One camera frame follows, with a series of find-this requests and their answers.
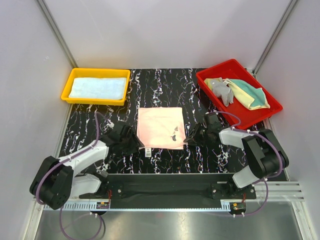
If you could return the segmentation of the pink towel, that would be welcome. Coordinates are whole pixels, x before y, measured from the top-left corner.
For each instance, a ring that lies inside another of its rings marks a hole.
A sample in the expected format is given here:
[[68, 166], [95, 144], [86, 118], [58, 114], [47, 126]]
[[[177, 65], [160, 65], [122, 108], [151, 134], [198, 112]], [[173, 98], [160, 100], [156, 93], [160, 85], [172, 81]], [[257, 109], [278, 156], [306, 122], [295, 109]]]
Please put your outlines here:
[[141, 107], [137, 113], [136, 135], [144, 149], [184, 149], [186, 133], [181, 107]]

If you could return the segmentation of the light blue towel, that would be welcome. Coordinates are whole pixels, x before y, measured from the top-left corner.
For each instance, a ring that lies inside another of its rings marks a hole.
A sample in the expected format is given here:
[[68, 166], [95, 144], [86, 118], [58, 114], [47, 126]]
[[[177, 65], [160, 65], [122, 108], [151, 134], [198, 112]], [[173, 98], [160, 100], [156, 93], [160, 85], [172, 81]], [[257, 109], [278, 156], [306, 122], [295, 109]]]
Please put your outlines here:
[[74, 79], [69, 98], [121, 100], [127, 79], [77, 77]]

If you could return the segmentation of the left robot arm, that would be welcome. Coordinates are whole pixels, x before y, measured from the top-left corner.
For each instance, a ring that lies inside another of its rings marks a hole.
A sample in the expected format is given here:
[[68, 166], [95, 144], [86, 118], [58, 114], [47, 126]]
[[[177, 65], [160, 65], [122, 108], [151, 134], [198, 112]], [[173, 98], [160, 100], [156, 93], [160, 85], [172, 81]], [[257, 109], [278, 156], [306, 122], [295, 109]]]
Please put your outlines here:
[[86, 147], [69, 155], [46, 157], [39, 167], [29, 192], [39, 204], [53, 210], [62, 207], [73, 197], [103, 198], [108, 193], [107, 178], [98, 173], [81, 174], [95, 162], [109, 154], [134, 154], [143, 148], [133, 129], [125, 122], [118, 122]]

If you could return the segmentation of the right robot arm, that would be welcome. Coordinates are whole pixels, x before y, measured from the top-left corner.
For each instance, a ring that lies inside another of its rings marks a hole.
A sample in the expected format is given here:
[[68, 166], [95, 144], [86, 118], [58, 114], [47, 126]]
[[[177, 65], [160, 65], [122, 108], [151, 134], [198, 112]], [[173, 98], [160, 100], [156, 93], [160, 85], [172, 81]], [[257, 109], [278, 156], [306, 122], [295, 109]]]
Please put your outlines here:
[[197, 123], [184, 142], [203, 147], [207, 143], [229, 145], [244, 150], [247, 166], [235, 173], [226, 184], [226, 192], [239, 198], [245, 189], [268, 178], [274, 178], [289, 166], [289, 158], [270, 129], [261, 131], [223, 126], [215, 112], [206, 113], [204, 122]]

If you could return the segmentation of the yellow-green towel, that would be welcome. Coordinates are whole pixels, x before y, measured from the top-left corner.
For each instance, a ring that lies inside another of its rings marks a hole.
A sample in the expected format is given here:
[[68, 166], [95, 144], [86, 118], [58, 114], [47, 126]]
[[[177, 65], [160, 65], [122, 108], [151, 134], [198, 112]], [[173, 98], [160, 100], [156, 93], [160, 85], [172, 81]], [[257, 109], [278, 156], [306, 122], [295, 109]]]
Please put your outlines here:
[[225, 107], [233, 104], [236, 98], [250, 111], [271, 108], [263, 89], [255, 88], [244, 80], [218, 77], [206, 78], [204, 83], [217, 98], [221, 98]]

